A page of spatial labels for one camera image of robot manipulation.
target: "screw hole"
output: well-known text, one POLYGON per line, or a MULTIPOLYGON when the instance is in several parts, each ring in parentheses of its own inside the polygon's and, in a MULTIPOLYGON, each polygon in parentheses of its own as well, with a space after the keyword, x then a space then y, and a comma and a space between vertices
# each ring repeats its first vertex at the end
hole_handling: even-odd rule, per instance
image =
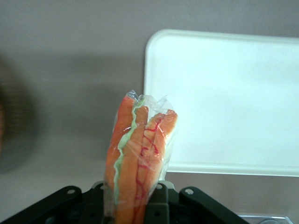
POLYGON ((55 217, 51 216, 46 219, 45 224, 54 224, 55 223, 55 217))
POLYGON ((71 195, 71 194, 73 194, 73 193, 75 193, 75 192, 76 192, 76 191, 75 191, 74 189, 71 189, 71 190, 68 190, 68 191, 67 191, 67 194, 68 194, 68 195, 71 195))
POLYGON ((189 195, 193 195, 194 191, 188 188, 188 189, 185 190, 185 193, 187 193, 189 195))
POLYGON ((159 211, 155 211, 154 216, 155 216, 155 217, 160 216, 160 212, 159 212, 159 211))

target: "plastic bag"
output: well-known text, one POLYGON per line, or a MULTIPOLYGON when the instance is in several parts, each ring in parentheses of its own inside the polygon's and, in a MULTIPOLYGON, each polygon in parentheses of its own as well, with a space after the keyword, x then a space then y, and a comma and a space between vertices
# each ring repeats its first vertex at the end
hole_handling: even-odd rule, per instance
POLYGON ((118 109, 107 153, 104 216, 116 224, 142 224, 145 206, 163 180, 178 116, 166 98, 134 91, 118 109))

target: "black metal bracket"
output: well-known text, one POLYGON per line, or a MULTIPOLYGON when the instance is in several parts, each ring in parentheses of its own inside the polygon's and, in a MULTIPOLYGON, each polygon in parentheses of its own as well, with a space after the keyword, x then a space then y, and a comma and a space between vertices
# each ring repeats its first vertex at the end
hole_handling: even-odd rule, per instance
MULTIPOLYGON (((103 216, 103 183, 87 192, 60 189, 1 224, 108 224, 103 216)), ((179 193, 159 182, 146 207, 144 224, 249 224, 196 187, 179 193)))

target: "orange carrot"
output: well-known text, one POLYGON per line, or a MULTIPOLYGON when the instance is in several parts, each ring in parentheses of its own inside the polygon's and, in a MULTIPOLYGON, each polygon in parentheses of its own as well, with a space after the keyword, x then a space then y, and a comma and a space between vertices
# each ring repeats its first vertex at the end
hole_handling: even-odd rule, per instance
POLYGON ((142 106, 136 110, 136 129, 122 149, 123 159, 118 179, 119 197, 115 215, 115 224, 132 224, 136 195, 136 174, 138 156, 141 152, 143 132, 148 119, 148 108, 142 106))
POLYGON ((118 143, 120 142, 122 136, 130 130, 133 119, 132 108, 134 102, 135 100, 133 98, 125 96, 117 112, 117 121, 113 129, 110 146, 107 152, 105 169, 105 180, 107 181, 108 187, 111 190, 114 189, 115 169, 113 168, 113 165, 120 156, 120 152, 117 148, 118 143))
POLYGON ((141 153, 142 159, 139 160, 136 177, 139 188, 135 197, 134 224, 143 223, 149 193, 159 179, 167 139, 174 129, 177 117, 174 111, 168 110, 166 114, 155 115, 145 128, 142 141, 144 151, 141 153))

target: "plastic container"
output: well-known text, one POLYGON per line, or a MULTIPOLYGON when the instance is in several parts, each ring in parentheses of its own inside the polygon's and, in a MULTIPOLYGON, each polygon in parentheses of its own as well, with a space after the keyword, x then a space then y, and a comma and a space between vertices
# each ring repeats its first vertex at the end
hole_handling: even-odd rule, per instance
POLYGON ((162 30, 144 94, 180 116, 168 171, 299 176, 299 39, 162 30))

